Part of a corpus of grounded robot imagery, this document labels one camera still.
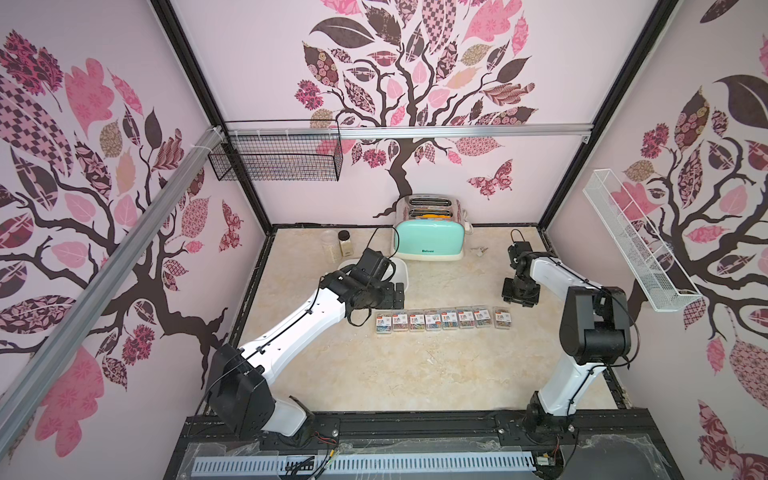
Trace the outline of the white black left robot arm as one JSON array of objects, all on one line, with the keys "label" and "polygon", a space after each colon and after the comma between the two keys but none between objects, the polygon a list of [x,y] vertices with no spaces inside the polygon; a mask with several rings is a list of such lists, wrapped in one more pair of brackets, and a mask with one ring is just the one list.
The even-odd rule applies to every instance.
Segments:
[{"label": "white black left robot arm", "polygon": [[323,332],[352,313],[404,307],[405,283],[393,258],[367,248],[356,263],[325,274],[301,306],[267,333],[241,346],[219,348],[203,402],[240,440],[273,433],[305,442],[315,414],[295,397],[273,395],[285,367]]}]

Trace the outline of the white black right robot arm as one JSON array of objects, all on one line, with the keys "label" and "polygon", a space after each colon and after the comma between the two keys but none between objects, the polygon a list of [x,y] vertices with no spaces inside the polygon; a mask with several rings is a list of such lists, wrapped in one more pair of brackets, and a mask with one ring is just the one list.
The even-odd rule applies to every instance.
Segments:
[{"label": "white black right robot arm", "polygon": [[504,301],[532,308],[543,288],[563,301],[558,330],[563,355],[532,395],[522,420],[526,435],[542,443],[570,430],[579,401],[605,369],[629,361],[631,320],[622,289],[588,280],[525,240],[513,242],[508,254],[515,274],[504,280]]}]

